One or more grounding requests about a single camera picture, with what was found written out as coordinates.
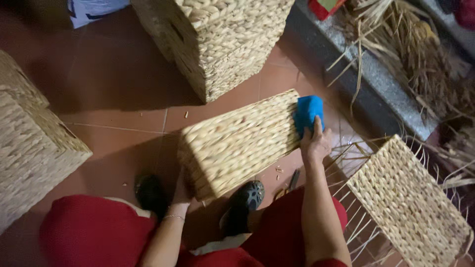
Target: tile floor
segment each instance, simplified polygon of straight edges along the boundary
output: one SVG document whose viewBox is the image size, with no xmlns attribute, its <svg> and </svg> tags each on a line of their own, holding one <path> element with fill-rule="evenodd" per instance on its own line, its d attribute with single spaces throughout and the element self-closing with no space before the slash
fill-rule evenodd
<svg viewBox="0 0 475 267">
<path fill-rule="evenodd" d="M 203 105 L 176 67 L 165 61 L 130 7 L 77 30 L 44 31 L 4 10 L 0 10 L 0 25 L 0 48 L 17 60 L 50 100 L 50 108 L 94 152 L 0 236 L 1 266 L 47 265 L 37 235 L 53 200 L 89 194 L 136 204 L 133 179 L 145 172 L 158 174 L 171 195 L 179 171 L 176 149 L 181 128 L 290 88 L 296 88 L 300 95 L 317 94 L 324 99 L 325 123 L 335 133 L 335 145 L 359 138 L 335 108 L 322 77 L 309 72 L 305 76 L 294 65 L 295 60 L 280 49 L 280 42 L 260 73 Z M 284 173 L 277 173 L 277 166 Z M 288 185 L 294 170 L 301 166 L 297 150 L 255 177 L 266 187 L 261 207 L 272 202 L 274 194 Z M 339 175 L 347 172 L 340 171 L 329 180 L 339 181 Z M 303 183 L 304 173 L 298 185 Z M 218 221 L 225 203 L 226 197 L 206 207 L 192 203 L 183 233 L 190 248 L 221 238 Z M 373 254 L 364 250 L 357 265 L 373 261 L 383 242 Z M 360 244 L 356 239 L 350 248 Z M 394 266 L 400 259 L 397 256 L 388 260 L 393 265 L 384 266 Z"/>
</svg>

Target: black shoe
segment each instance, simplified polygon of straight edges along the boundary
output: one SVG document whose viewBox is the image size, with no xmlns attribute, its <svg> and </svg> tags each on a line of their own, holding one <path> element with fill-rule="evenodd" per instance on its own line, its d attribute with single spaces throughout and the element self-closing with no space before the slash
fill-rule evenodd
<svg viewBox="0 0 475 267">
<path fill-rule="evenodd" d="M 157 215 L 158 221 L 163 219 L 168 208 L 160 178 L 156 175 L 144 175 L 135 179 L 135 198 L 143 210 L 151 210 Z"/>
<path fill-rule="evenodd" d="M 248 233 L 247 216 L 257 210 L 264 199 L 264 185 L 261 181 L 249 181 L 239 188 L 229 198 L 229 209 L 219 221 L 219 227 L 224 235 L 235 236 Z"/>
</svg>

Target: woven texture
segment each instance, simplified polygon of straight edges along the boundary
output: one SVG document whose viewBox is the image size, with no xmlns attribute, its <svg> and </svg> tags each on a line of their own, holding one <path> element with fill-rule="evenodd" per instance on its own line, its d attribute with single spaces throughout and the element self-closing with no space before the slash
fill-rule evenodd
<svg viewBox="0 0 475 267">
<path fill-rule="evenodd" d="M 135 0 L 137 5 L 145 1 Z M 258 73 L 294 0 L 149 0 L 159 6 L 175 62 L 204 102 Z M 141 20 L 150 21 L 139 13 Z M 157 36 L 158 30 L 152 30 Z"/>
<path fill-rule="evenodd" d="M 26 77 L 15 60 L 0 50 L 0 92 L 8 92 L 15 99 L 26 98 L 41 107 L 49 105 L 32 82 Z"/>
<path fill-rule="evenodd" d="M 183 129 L 178 157 L 196 198 L 218 198 L 295 150 L 297 98 L 292 89 Z"/>
<path fill-rule="evenodd" d="M 131 0 L 140 23 L 144 29 L 150 34 L 163 57 L 168 62 L 173 62 L 173 52 L 167 43 L 166 27 L 168 22 L 160 16 L 160 10 L 154 0 Z"/>
<path fill-rule="evenodd" d="M 410 266 L 449 266 L 473 230 L 395 135 L 347 182 Z"/>
<path fill-rule="evenodd" d="M 0 91 L 0 233 L 92 152 L 48 109 Z"/>
</svg>

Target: red pants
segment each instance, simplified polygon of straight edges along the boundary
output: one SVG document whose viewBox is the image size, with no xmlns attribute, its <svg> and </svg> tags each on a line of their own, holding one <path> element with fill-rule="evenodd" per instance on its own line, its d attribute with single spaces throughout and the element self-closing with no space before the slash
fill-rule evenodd
<svg viewBox="0 0 475 267">
<path fill-rule="evenodd" d="M 177 266 L 303 266 L 301 210 L 304 189 L 266 208 L 258 230 L 237 249 L 193 256 L 180 253 Z M 334 198 L 342 230 L 344 207 Z M 154 234 L 155 221 L 127 204 L 74 195 L 53 202 L 40 228 L 40 245 L 51 266 L 136 266 Z"/>
</svg>

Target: bracelet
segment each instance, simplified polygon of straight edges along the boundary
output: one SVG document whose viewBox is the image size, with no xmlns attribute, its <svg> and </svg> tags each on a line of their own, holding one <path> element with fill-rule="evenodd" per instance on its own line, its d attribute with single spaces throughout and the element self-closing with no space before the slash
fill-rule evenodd
<svg viewBox="0 0 475 267">
<path fill-rule="evenodd" d="M 183 220 L 183 222 L 185 221 L 185 218 L 183 218 L 182 216 L 175 215 L 175 214 L 170 214 L 170 215 L 167 215 L 167 216 L 163 217 L 163 219 L 166 219 L 166 218 L 180 218 L 180 219 Z"/>
</svg>

